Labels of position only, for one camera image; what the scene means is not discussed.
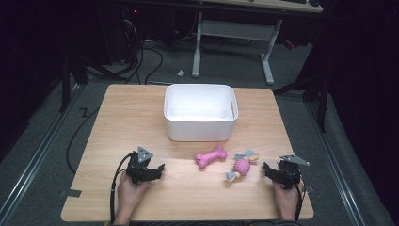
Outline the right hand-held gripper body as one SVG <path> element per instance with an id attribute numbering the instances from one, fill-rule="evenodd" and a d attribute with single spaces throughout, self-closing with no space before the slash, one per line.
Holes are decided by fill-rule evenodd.
<path id="1" fill-rule="evenodd" d="M 282 181 L 280 182 L 282 188 L 288 190 L 292 186 L 296 186 L 301 179 L 299 166 L 308 167 L 309 165 L 309 161 L 302 159 L 298 155 L 282 155 L 278 162 L 279 171 L 282 173 Z"/>

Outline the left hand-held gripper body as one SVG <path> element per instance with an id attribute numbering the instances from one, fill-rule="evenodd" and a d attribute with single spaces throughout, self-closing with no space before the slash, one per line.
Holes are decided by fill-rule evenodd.
<path id="1" fill-rule="evenodd" d="M 152 153 L 140 146 L 137 147 L 136 151 L 132 152 L 126 173 L 133 184 L 138 185 L 141 182 L 152 179 L 151 173 L 147 169 L 152 157 Z"/>

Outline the pink rope ball toy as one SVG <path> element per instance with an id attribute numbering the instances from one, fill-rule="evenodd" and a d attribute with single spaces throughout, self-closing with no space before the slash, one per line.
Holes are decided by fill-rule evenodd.
<path id="1" fill-rule="evenodd" d="M 248 150 L 245 153 L 237 154 L 234 157 L 234 164 L 231 171 L 226 172 L 226 180 L 232 183 L 235 179 L 242 176 L 246 176 L 252 165 L 256 165 L 259 159 L 259 154 L 252 150 Z"/>

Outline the pink bone toy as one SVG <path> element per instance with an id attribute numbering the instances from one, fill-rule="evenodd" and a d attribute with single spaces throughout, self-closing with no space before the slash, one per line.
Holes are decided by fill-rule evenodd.
<path id="1" fill-rule="evenodd" d="M 197 153 L 195 155 L 195 161 L 197 162 L 200 169 L 205 169 L 210 163 L 219 159 L 225 160 L 228 153 L 224 150 L 221 145 L 215 146 L 215 148 L 208 153 Z"/>

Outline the white plastic storage box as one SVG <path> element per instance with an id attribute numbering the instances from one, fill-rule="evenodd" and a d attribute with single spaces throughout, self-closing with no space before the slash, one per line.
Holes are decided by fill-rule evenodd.
<path id="1" fill-rule="evenodd" d="M 228 140 L 238 116 L 235 92 L 230 86 L 174 84 L 165 91 L 164 117 L 171 140 Z"/>

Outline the person's right hand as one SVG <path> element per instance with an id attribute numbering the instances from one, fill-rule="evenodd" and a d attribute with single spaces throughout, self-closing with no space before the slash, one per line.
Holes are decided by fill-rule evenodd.
<path id="1" fill-rule="evenodd" d="M 283 189 L 279 183 L 274 182 L 273 187 L 277 208 L 282 212 L 294 212 L 298 202 L 301 200 L 303 185 L 299 183 L 297 186 L 292 186 L 290 189 Z"/>

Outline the person's left hand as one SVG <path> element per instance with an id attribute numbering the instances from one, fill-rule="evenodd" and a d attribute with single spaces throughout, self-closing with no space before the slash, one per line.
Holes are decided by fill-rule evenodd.
<path id="1" fill-rule="evenodd" d="M 150 185 L 150 182 L 142 182 L 139 185 L 133 184 L 131 178 L 123 172 L 118 186 L 119 209 L 134 210 Z"/>

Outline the black metal stand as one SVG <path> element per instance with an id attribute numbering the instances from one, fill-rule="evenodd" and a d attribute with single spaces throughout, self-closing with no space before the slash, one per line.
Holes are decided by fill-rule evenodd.
<path id="1" fill-rule="evenodd" d="M 67 55 L 62 62 L 62 99 L 60 111 L 66 110 L 71 101 L 71 77 L 78 85 L 86 85 L 88 83 L 88 75 L 86 73 L 86 66 L 89 66 L 99 73 L 115 80 L 123 80 L 123 77 L 112 73 L 100 64 L 90 60 L 89 58 L 78 55 Z"/>
<path id="2" fill-rule="evenodd" d="M 327 113 L 327 94 L 329 85 L 329 73 L 316 73 L 304 78 L 299 78 L 295 82 L 273 91 L 275 95 L 281 95 L 294 89 L 303 90 L 302 100 L 304 102 L 318 103 L 316 110 L 316 122 L 322 132 L 326 131 L 325 117 Z"/>

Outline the desk with white metal legs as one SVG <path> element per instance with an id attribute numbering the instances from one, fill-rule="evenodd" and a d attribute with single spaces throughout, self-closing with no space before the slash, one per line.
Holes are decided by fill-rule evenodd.
<path id="1" fill-rule="evenodd" d="M 323 8 L 313 7 L 309 0 L 306 4 L 296 4 L 280 0 L 199 0 L 199 5 L 204 7 L 205 4 L 220 4 L 222 7 L 236 6 L 249 9 L 268 9 L 272 12 L 299 12 L 308 13 L 309 15 L 320 14 Z M 274 84 L 274 77 L 271 72 L 269 58 L 278 37 L 282 17 L 279 16 L 274 24 L 260 25 L 238 22 L 227 22 L 221 19 L 203 19 L 202 13 L 198 13 L 196 49 L 193 58 L 192 76 L 200 76 L 201 63 L 201 38 L 203 36 L 221 37 L 240 40 L 257 40 L 266 41 L 268 46 L 264 53 L 260 54 L 260 60 L 263 65 L 263 74 L 268 85 Z"/>

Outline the dark computer tower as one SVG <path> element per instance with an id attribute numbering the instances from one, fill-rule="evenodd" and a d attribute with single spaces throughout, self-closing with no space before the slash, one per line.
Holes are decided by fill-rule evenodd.
<path id="1" fill-rule="evenodd" d="M 127 41 L 126 61 L 134 62 L 136 51 L 141 47 L 143 41 L 143 24 L 137 8 L 121 7 L 123 32 Z"/>

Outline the metal floor rail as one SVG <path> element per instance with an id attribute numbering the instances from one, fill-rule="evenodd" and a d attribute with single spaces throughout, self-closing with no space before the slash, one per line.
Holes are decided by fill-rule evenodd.
<path id="1" fill-rule="evenodd" d="M 7 226 L 26 190 L 49 153 L 72 104 L 85 85 L 72 86 L 72 98 L 60 111 L 61 86 L 47 97 L 44 105 L 29 120 L 27 128 L 0 164 L 0 226 Z"/>
<path id="2" fill-rule="evenodd" d="M 312 124 L 317 131 L 318 137 L 322 142 L 323 152 L 327 159 L 327 166 L 330 170 L 330 174 L 333 178 L 335 186 L 338 189 L 344 208 L 350 218 L 352 226 L 365 226 L 364 218 L 359 210 L 352 189 L 349 187 L 349 184 L 347 183 L 343 175 L 343 171 L 339 165 L 339 162 L 336 159 L 336 156 L 333 152 L 332 146 L 327 138 L 326 133 L 322 131 L 321 127 L 318 124 L 315 106 L 313 104 L 305 104 L 305 107 L 311 117 Z"/>

